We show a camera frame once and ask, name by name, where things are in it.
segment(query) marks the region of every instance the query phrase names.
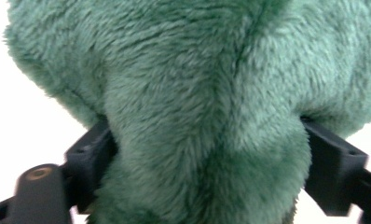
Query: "teal faux fur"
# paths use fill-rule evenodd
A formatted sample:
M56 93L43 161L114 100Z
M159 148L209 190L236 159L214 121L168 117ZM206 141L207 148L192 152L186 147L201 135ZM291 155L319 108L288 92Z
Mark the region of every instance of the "teal faux fur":
M122 151L97 224L278 224L310 117L371 121L371 0L11 0L19 68Z

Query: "black bracket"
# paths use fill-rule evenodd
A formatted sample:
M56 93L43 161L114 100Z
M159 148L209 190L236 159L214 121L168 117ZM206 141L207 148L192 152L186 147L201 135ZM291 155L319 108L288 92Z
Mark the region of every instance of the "black bracket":
M39 165L20 176L15 196L0 203L0 224L71 223L72 206L88 213L116 154L108 124L101 121L70 147L64 165Z
M371 223L371 173L368 155L324 127L304 120L312 165L305 191L328 216L345 217L352 203L363 211L360 223Z

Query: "green plush toy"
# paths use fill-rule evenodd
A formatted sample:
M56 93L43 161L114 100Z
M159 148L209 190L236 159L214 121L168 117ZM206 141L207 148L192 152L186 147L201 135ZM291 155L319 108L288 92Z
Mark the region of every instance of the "green plush toy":
M291 223L309 117L371 121L371 0L10 0L19 68L121 154L90 223Z

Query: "stuffed animal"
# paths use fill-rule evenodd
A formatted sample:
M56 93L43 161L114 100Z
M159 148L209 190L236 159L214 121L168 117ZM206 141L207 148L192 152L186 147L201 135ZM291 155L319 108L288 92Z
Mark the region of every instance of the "stuffed animal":
M9 2L18 67L121 146L90 223L291 223L300 118L371 121L371 0Z

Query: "white background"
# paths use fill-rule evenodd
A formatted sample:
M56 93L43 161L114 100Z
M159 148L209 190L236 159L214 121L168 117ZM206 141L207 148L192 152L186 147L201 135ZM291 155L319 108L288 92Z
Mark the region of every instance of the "white background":
M0 201L13 194L25 170L42 163L62 164L63 152L86 131L7 56L3 38L7 24L7 3L0 1ZM348 141L371 158L371 124ZM297 208L296 224L352 224L359 216L359 209L353 208L350 217L326 217L304 192ZM84 218L75 217L75 223L83 223Z

